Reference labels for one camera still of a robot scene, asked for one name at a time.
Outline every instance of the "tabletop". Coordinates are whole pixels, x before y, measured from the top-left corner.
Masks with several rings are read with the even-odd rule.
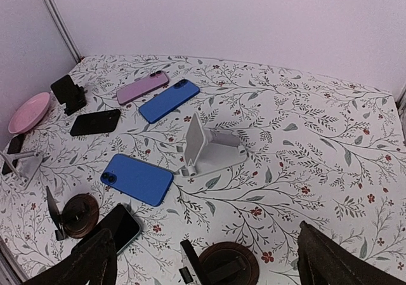
[[[157,70],[167,73],[169,85],[189,79],[200,93],[148,124],[138,107],[162,89],[125,106],[115,91]],[[28,189],[0,178],[0,235],[29,276],[57,264],[77,242],[56,241],[45,201],[49,186],[60,209],[83,192],[96,197],[101,217],[118,202],[131,205],[143,232],[119,256],[117,284],[179,284],[184,239],[198,254],[216,242],[239,242],[256,255],[258,284],[299,284],[302,220],[406,281],[406,148],[388,92],[298,70],[185,56],[88,56],[70,75],[87,91],[87,106],[66,116],[53,97],[23,146],[44,153]],[[114,132],[69,135],[79,114],[116,108],[122,115]],[[239,136],[247,161],[196,178],[175,176],[156,208],[100,182],[117,153],[180,169],[176,146],[185,144],[194,112],[205,128]]]

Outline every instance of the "pink smartphone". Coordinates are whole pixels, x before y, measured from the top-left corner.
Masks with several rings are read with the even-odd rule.
[[[120,105],[125,105],[134,99],[137,99],[151,91],[162,87],[169,83],[169,79],[165,72],[158,70],[148,77],[143,77],[140,80],[126,85],[117,90],[117,99]]]

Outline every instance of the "phone holder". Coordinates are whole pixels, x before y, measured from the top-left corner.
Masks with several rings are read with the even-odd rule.
[[[247,159],[247,151],[239,137],[205,129],[195,113],[186,133],[186,147],[176,147],[183,153],[185,166],[179,170],[184,176],[200,176],[218,171]]]
[[[74,84],[68,74],[53,83],[51,89],[60,104],[66,103],[65,113],[68,116],[86,106],[83,87]]]
[[[49,215],[56,225],[55,236],[57,241],[62,241],[68,236],[80,239],[96,226],[99,219],[97,200],[89,194],[77,194],[69,199],[59,213],[56,201],[49,187],[46,187]]]
[[[220,242],[197,257],[189,240],[182,241],[182,263],[179,269],[185,284],[255,285],[259,265],[249,249],[236,242]]]
[[[22,190],[25,190],[29,186],[32,178],[43,161],[43,154],[33,150],[30,152],[21,152],[17,154],[6,154],[0,151],[0,156],[3,157],[10,170],[12,170],[15,176],[20,180],[20,184],[18,186]],[[26,158],[30,158],[29,161],[21,163],[22,166],[19,168],[20,170],[17,171],[13,165],[13,160]]]

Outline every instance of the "pink oval dish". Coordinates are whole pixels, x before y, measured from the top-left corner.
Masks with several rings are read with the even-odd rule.
[[[11,118],[8,131],[11,134],[22,134],[32,129],[45,116],[51,96],[49,93],[39,93],[26,101]]]

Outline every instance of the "white phone stand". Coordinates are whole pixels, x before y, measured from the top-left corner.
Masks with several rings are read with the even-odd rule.
[[[42,153],[33,150],[30,152],[22,152],[17,154],[5,154],[0,151],[0,156],[3,157],[5,163],[13,171],[15,176],[17,176],[17,178],[20,179],[21,182],[19,184],[19,187],[22,190],[25,190],[28,187],[36,171],[38,170],[39,165],[43,161]],[[21,163],[22,164],[21,170],[17,171],[12,163],[13,160],[25,158],[30,158],[29,159],[30,161],[26,161],[26,163]]]
[[[212,173],[247,159],[247,151],[239,137],[204,129],[194,114],[186,133],[186,146],[176,147],[183,153],[185,166],[179,170],[184,177]]]

